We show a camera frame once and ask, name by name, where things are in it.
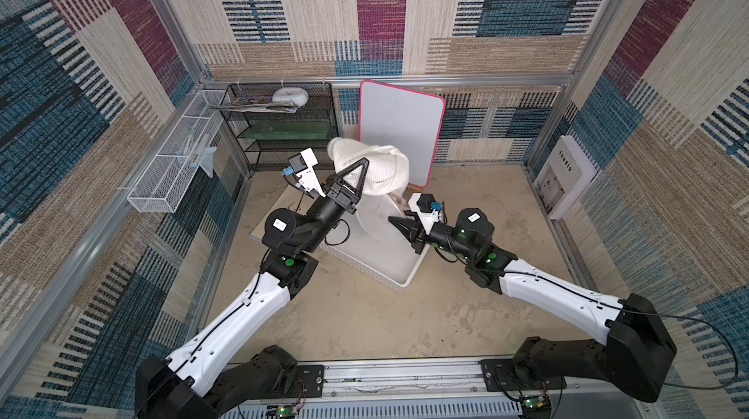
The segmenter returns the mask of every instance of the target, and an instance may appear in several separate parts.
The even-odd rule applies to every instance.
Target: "metal rail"
[[[548,212],[546,212],[543,202],[541,201],[541,195],[539,194],[538,190],[533,187],[533,181],[535,180],[535,178],[533,177],[532,171],[526,168],[523,170],[523,172],[526,180],[528,180],[528,185],[531,192],[533,193],[533,197],[536,199],[536,204],[538,204],[538,208],[540,209],[541,214],[544,215],[546,225],[551,231],[551,236],[557,243],[559,253],[562,255],[562,259],[564,260],[564,263],[569,270],[569,274],[572,276],[572,281],[578,286],[583,286],[588,289],[598,291],[598,287],[590,285],[590,283],[594,283],[594,281],[589,281],[589,279],[585,277],[584,271],[581,267],[581,265],[584,265],[585,263],[577,260],[574,252],[572,252],[570,242],[567,241],[567,238],[559,228],[559,225],[549,219],[549,214]],[[635,404],[641,417],[647,417],[648,419],[668,419],[666,409],[660,400],[656,403],[643,403],[642,401],[635,401]]]
[[[238,83],[330,83],[336,88],[359,87],[362,81],[403,87],[468,86],[562,86],[572,81],[572,73],[479,73],[474,75],[382,75],[382,76],[274,76],[235,77],[206,80],[206,89],[226,89]]]
[[[234,240],[234,234],[236,233],[237,226],[239,225],[239,218],[242,216],[242,210],[244,209],[244,203],[247,200],[251,182],[252,178],[247,177],[242,183],[241,188],[239,189],[237,202],[234,204],[234,209],[231,210],[229,223],[226,225],[226,230],[224,231],[223,237],[221,237],[219,249],[216,254],[216,260],[213,262],[211,274],[208,275],[208,282],[206,283],[203,294],[201,295],[200,301],[198,302],[198,307],[195,309],[195,316],[192,317],[192,322],[190,323],[190,328],[187,330],[187,336],[185,336],[185,339],[195,336],[198,331],[205,326],[205,323],[208,320],[208,312],[211,310],[213,296],[216,294],[216,289],[219,286],[221,274],[224,271],[226,257],[229,256],[231,243]]]
[[[159,15],[159,19],[169,34],[169,38],[172,40],[172,44],[182,59],[187,72],[190,73],[192,82],[200,84],[208,77],[208,73],[205,71],[200,55],[190,43],[190,39],[188,39],[177,15],[174,13],[172,4],[169,0],[151,0],[151,3],[156,8],[156,14]]]
[[[322,397],[308,398],[296,417],[517,417],[521,413],[517,403],[502,393],[487,391],[480,364],[484,359],[510,357],[488,355],[300,362],[300,366],[322,364],[324,380]],[[608,416],[610,419],[645,417],[641,404],[611,383],[589,378],[567,377],[566,380],[568,386],[562,402],[557,403],[558,391],[550,392],[552,404],[561,407],[557,414],[559,419],[599,417],[600,409],[590,407],[591,403],[607,406],[612,411]],[[540,391],[523,393],[541,394]],[[266,417],[268,406],[289,404],[294,400],[290,398],[287,403],[279,399],[246,401],[240,406],[242,414],[232,409],[223,417],[262,419]]]

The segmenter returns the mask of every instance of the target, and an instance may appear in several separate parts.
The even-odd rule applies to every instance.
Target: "white mesh rack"
[[[188,158],[199,150],[204,136],[211,144],[223,121],[217,110],[223,91],[203,90],[195,96],[177,124],[169,132],[127,200],[139,212],[176,212],[198,167]]]

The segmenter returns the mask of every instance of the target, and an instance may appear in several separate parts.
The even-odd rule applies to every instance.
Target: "label sticker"
[[[278,230],[283,232],[283,230],[286,228],[286,223],[280,219],[276,219],[273,222],[273,227],[276,227]]]

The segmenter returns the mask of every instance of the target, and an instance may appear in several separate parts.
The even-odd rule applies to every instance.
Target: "patterned wallpaper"
[[[199,170],[177,212],[130,211],[0,416],[133,414],[136,368],[182,345],[213,269],[243,182],[230,141],[217,135],[213,178]]]
[[[560,72],[604,0],[171,0],[213,77]],[[448,110],[438,162],[522,160],[558,87],[421,89]],[[341,134],[359,92],[335,93]]]
[[[670,417],[749,414],[748,14],[749,0],[630,0],[546,145],[572,134],[599,171],[561,226],[591,287],[708,320],[737,351],[725,390],[664,387]],[[711,329],[664,322],[671,382],[731,377]]]
[[[149,0],[0,0],[0,343],[190,87]],[[220,146],[181,213],[130,214],[0,416],[132,408],[133,367],[183,341],[233,206]]]

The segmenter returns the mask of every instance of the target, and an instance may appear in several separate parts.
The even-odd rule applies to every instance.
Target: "white laundry basket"
[[[405,238],[385,244],[372,238],[355,215],[344,213],[342,219],[351,227],[351,237],[344,244],[331,246],[323,243],[320,248],[359,268],[390,289],[402,293],[414,278],[429,246],[425,246],[422,253],[417,254]],[[346,224],[341,223],[328,233],[329,243],[343,241],[346,237]]]

